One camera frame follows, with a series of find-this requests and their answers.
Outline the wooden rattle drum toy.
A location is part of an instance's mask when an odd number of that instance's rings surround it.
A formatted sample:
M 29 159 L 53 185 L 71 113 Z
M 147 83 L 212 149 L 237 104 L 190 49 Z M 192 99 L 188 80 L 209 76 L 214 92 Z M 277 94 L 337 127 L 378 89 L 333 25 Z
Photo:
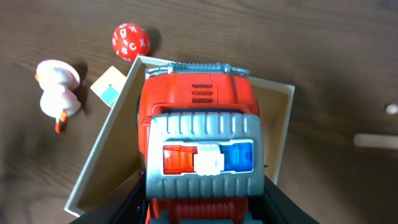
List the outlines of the wooden rattle drum toy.
M 397 135 L 357 133 L 353 137 L 356 147 L 397 150 Z

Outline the red toy truck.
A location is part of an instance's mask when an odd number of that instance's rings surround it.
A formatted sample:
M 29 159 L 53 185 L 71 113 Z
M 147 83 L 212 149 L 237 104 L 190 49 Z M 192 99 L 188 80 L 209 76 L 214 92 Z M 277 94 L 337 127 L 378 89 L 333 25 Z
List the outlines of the red toy truck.
M 147 223 L 254 223 L 264 141 L 249 71 L 227 63 L 148 68 L 137 113 Z

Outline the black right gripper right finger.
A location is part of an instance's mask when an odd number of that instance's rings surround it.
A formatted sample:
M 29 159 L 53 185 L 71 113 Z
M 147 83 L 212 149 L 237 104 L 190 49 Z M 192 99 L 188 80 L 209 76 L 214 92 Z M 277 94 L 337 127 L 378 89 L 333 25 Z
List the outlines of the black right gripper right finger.
M 264 176 L 264 193 L 249 198 L 253 219 L 270 224 L 319 224 Z

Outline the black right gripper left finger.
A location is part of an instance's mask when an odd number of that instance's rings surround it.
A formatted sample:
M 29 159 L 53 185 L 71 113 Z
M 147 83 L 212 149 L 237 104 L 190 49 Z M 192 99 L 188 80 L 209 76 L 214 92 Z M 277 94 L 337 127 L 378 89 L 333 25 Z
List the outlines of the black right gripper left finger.
M 139 170 L 89 212 L 70 224 L 145 224 L 148 209 L 146 171 Z

